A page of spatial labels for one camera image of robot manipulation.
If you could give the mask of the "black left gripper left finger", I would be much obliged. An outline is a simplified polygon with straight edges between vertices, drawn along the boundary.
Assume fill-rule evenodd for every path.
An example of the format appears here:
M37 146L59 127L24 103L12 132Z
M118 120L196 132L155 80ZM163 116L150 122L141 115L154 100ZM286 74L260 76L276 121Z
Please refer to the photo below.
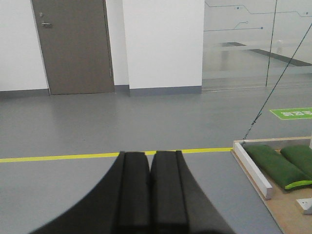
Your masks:
M150 171L146 155L120 152L85 197L33 233L150 233Z

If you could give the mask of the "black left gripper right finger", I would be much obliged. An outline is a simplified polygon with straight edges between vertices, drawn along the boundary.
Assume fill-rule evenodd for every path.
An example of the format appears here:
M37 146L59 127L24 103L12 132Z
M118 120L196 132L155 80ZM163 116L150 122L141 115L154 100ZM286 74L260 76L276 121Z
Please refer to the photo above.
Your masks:
M158 151L151 166L154 234L233 234L190 172L181 151Z

